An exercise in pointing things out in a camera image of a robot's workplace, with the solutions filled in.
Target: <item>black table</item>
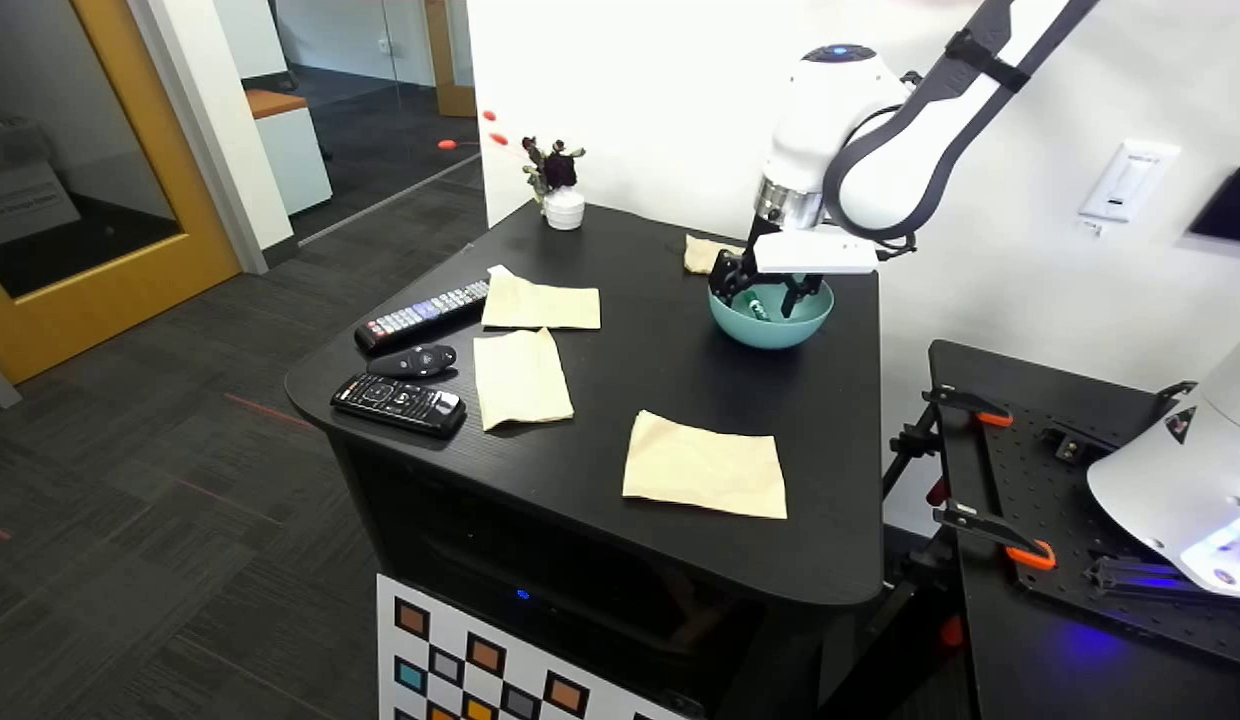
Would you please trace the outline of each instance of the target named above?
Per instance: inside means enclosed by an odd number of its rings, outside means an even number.
[[[1153,400],[1146,393],[961,344],[931,344],[931,381],[1082,436],[1132,436]],[[997,511],[997,490],[964,411],[945,407],[941,419],[951,495]],[[1240,666],[1023,594],[1003,555],[979,535],[961,535],[961,603],[979,718],[1240,718]]]
[[[641,218],[588,210],[584,228],[561,235],[519,210],[384,303],[467,285],[493,264],[598,290],[602,328],[556,333],[576,403],[566,426],[479,434],[471,416],[437,446],[331,416],[328,396],[363,368],[349,336],[303,355],[286,396],[328,434],[386,575],[619,685],[664,685],[710,718],[798,720],[817,712],[819,630],[878,594],[877,277],[831,285],[834,317],[813,344],[750,353],[707,321],[703,281],[680,254],[680,228]],[[475,333],[443,336],[458,353],[443,387],[471,411]],[[789,522],[619,501],[641,407],[776,436]],[[733,631],[672,646],[667,575],[741,607]],[[510,585],[553,607],[499,611]]]

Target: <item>light switch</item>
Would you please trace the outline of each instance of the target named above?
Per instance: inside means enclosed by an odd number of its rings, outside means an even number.
[[[1090,190],[1082,218],[1105,224],[1132,224],[1157,182],[1163,177],[1168,162],[1174,155],[1178,148],[1172,146],[1123,141],[1101,186]]]

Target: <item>checkerboard pattern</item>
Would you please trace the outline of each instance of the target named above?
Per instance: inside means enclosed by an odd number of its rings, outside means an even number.
[[[386,575],[374,641],[381,720],[683,720]]]

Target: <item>teal bowl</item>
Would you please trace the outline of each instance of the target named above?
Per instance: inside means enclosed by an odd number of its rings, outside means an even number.
[[[834,298],[828,285],[819,285],[819,293],[794,301],[789,317],[779,317],[779,303],[784,285],[754,285],[733,303],[707,293],[707,313],[716,328],[725,328],[736,344],[748,348],[794,348],[813,342],[831,317]]]

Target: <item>tan paper napkin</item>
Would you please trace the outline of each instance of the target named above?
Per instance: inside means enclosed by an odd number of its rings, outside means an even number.
[[[683,246],[683,271],[693,277],[707,277],[710,264],[716,264],[716,254],[744,254],[741,246],[720,246],[720,239],[699,239],[699,235],[686,235]]]
[[[548,333],[475,336],[471,378],[482,434],[508,419],[553,426],[576,411]]]
[[[530,285],[497,264],[487,271],[482,328],[598,328],[598,293]]]
[[[641,411],[628,436],[623,495],[784,522],[773,436],[728,436]]]

